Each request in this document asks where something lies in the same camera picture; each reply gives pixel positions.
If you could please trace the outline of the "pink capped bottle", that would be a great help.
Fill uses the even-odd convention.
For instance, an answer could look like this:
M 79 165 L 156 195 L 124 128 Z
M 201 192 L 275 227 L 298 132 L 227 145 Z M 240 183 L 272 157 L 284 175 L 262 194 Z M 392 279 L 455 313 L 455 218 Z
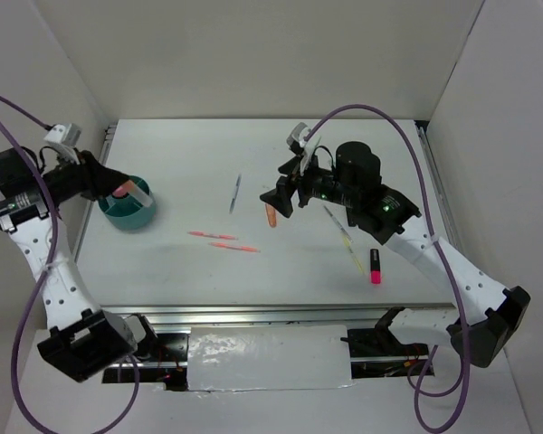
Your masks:
M 123 198 L 123 197 L 125 197 L 125 196 L 128 195 L 128 194 L 129 194 L 128 191 L 127 191 L 123 186 L 121 186 L 121 187 L 117 188 L 117 189 L 112 193 L 112 196 L 113 196 L 114 198 Z

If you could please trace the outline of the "orange grey highlighter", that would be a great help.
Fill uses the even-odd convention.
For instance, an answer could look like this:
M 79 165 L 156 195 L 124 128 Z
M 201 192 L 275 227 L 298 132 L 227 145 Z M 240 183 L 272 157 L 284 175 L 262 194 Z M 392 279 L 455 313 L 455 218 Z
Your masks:
M 148 193 L 146 193 L 144 190 L 142 190 L 133 181 L 129 180 L 121 186 L 123 186 L 128 191 L 129 194 L 126 196 L 132 197 L 134 200 L 139 202 L 143 207 L 148 208 L 153 204 L 153 199 L 151 198 L 151 196 Z

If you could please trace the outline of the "teal round organizer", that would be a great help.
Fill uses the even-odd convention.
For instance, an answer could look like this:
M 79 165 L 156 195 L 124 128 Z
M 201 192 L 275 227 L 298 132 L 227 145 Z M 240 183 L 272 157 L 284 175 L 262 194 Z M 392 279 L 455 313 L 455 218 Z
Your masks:
M 127 193 L 123 196 L 110 195 L 98 200 L 98 206 L 107 220 L 120 231 L 137 231 L 149 225 L 156 213 L 157 203 L 148 183 L 135 175 L 130 177 L 134 185 L 147 195 L 147 206 L 136 196 Z

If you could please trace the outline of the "orange pen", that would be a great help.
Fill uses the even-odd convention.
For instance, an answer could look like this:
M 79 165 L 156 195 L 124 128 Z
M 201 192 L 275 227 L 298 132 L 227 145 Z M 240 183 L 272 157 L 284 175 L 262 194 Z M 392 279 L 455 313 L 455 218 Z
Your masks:
M 222 242 L 210 242 L 209 245 L 218 249 L 237 250 L 237 251 L 244 251 L 244 252 L 250 252 L 250 253 L 260 252 L 259 249 L 256 249 L 254 247 L 233 245 L 233 244 L 222 243 Z
M 205 231 L 188 231 L 187 234 L 195 237 L 202 237 L 215 240 L 237 241 L 238 238 L 233 235 L 217 234 Z

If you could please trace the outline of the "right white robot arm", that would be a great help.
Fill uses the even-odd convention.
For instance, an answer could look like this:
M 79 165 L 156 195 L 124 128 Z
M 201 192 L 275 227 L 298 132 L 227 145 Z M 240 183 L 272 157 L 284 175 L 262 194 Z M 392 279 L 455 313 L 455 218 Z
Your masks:
M 376 342 L 386 354 L 409 344 L 447 346 L 480 368 L 488 367 L 518 330 L 529 293 L 506 288 L 478 269 L 447 240 L 427 228 L 419 208 L 382 182 L 381 163 L 368 145 L 350 141 L 336 150 L 331 169 L 319 166 L 315 148 L 291 139 L 293 158 L 278 169 L 274 189 L 261 195 L 284 217 L 293 213 L 293 195 L 305 207 L 317 198 L 342 205 L 348 225 L 370 234 L 452 296 L 462 311 L 390 308 L 376 323 Z

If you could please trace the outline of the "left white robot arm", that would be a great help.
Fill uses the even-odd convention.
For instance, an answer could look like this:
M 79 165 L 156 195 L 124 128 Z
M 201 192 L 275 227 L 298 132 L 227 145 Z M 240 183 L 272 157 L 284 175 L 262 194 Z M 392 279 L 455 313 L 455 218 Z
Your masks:
M 24 254 L 40 286 L 49 331 L 37 345 L 40 356 L 76 382 L 129 354 L 153 359 L 159 336 L 103 310 L 89 293 L 71 257 L 66 227 L 57 210 L 48 209 L 35 167 L 24 157 L 13 149 L 0 152 L 0 230 Z

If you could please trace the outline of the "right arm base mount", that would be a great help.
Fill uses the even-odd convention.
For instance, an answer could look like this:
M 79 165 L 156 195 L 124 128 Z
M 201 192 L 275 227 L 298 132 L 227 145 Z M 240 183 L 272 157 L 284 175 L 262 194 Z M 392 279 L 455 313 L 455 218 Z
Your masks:
M 428 359 L 425 344 L 401 344 L 389 330 L 404 307 L 389 309 L 372 328 L 348 329 L 340 341 L 348 347 L 353 379 L 400 377 L 418 374 Z

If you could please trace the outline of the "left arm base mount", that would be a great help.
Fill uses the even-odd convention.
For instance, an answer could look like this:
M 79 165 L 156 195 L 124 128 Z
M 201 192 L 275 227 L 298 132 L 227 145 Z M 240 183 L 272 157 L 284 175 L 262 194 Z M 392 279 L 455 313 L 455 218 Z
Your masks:
M 157 331 L 146 318 L 142 326 L 146 335 L 134 353 L 139 382 L 155 384 L 166 391 L 186 392 L 190 332 Z

